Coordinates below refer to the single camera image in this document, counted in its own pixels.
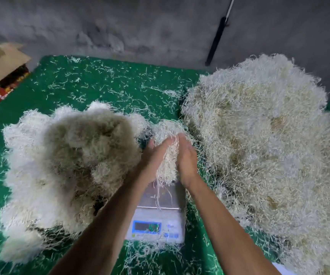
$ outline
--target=person's right hand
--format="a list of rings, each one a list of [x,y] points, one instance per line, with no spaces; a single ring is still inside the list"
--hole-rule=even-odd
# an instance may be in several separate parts
[[[197,152],[183,133],[177,135],[179,139],[177,167],[180,181],[185,188],[189,188],[198,176]]]

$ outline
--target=blue display frame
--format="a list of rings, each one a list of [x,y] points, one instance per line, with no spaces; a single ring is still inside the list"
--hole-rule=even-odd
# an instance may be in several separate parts
[[[151,231],[140,231],[135,229],[135,223],[141,223],[141,224],[157,224],[159,225],[159,231],[158,232],[151,232]],[[161,223],[160,222],[145,222],[145,221],[137,221],[133,220],[133,225],[132,225],[132,233],[141,233],[141,234],[160,234],[161,232]]]

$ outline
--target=person's left arm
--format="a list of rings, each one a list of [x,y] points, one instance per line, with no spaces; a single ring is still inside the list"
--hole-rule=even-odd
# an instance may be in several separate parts
[[[155,179],[167,147],[167,138],[154,148],[150,140],[141,161],[80,238],[49,275],[109,275],[123,246],[126,232],[144,190]]]

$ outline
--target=hand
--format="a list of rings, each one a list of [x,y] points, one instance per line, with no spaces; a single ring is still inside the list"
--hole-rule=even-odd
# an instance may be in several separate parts
[[[174,141],[174,137],[168,137],[155,147],[153,139],[150,139],[142,153],[140,162],[128,174],[126,181],[136,180],[141,185],[147,187],[149,183],[156,179],[156,172],[164,159],[165,152]]]
[[[183,133],[177,135],[179,139],[177,166],[181,183],[188,189],[192,181],[198,176],[197,152]]]

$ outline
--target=person's right arm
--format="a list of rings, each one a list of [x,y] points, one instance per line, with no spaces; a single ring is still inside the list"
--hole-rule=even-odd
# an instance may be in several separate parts
[[[180,180],[195,201],[223,272],[227,275],[280,275],[198,175],[197,152],[190,142],[184,134],[179,134],[178,138]]]

